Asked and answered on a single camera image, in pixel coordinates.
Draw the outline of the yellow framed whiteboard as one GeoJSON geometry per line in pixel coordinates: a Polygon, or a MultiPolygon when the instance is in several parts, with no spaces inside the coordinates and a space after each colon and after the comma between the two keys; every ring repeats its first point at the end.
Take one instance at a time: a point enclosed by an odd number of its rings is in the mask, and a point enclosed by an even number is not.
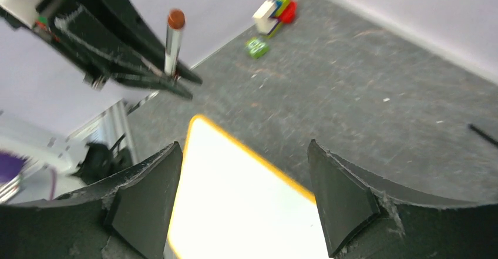
{"type": "Polygon", "coordinates": [[[189,124],[168,242],[178,258],[327,258],[314,195],[203,115],[189,124]]]}

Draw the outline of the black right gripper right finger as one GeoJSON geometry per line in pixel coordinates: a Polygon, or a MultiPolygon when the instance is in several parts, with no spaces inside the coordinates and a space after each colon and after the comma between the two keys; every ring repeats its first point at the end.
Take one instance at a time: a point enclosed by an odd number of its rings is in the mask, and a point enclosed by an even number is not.
{"type": "Polygon", "coordinates": [[[496,258],[497,204],[424,193],[323,148],[307,150],[331,258],[496,258]]]}

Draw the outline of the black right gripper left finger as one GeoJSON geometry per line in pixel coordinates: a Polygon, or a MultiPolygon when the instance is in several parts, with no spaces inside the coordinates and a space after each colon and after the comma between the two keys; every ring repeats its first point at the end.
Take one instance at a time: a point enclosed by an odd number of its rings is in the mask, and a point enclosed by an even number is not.
{"type": "Polygon", "coordinates": [[[47,201],[1,206],[2,258],[162,258],[183,153],[146,160],[47,201]]]}

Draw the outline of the red marker cap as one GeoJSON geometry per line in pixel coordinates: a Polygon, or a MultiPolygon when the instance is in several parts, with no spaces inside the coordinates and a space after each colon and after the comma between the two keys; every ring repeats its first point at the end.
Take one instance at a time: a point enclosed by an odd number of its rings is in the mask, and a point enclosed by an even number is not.
{"type": "Polygon", "coordinates": [[[184,12],[177,8],[171,9],[167,18],[167,24],[172,29],[183,29],[186,24],[184,12]]]}

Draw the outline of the white whiteboard marker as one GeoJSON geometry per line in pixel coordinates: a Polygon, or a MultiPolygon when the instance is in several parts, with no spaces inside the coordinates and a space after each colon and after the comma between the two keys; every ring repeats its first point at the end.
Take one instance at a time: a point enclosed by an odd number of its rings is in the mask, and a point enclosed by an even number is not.
{"type": "Polygon", "coordinates": [[[176,66],[183,37],[183,29],[176,29],[171,26],[166,31],[166,50],[164,61],[164,72],[173,79],[177,77],[176,66]]]}

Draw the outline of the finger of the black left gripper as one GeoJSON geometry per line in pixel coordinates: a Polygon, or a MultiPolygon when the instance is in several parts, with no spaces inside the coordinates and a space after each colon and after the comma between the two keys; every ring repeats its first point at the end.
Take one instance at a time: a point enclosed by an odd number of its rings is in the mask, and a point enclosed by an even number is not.
{"type": "Polygon", "coordinates": [[[186,87],[173,79],[166,78],[151,64],[143,63],[133,67],[119,63],[112,57],[107,59],[104,54],[98,55],[92,52],[84,43],[71,42],[65,35],[54,33],[42,21],[35,22],[32,32],[82,71],[85,76],[84,81],[94,89],[100,90],[108,80],[114,80],[130,88],[164,90],[187,100],[193,98],[186,87]]]}
{"type": "Polygon", "coordinates": [[[107,59],[133,67],[148,63],[171,79],[163,71],[164,43],[130,0],[46,0],[46,25],[107,59]]]}

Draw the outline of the green monster toy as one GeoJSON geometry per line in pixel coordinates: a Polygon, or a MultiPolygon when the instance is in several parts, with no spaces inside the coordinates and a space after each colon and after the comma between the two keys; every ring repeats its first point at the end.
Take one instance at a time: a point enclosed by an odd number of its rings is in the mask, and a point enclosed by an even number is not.
{"type": "Polygon", "coordinates": [[[245,50],[253,59],[258,59],[265,55],[270,47],[261,38],[253,37],[245,43],[245,50]]]}

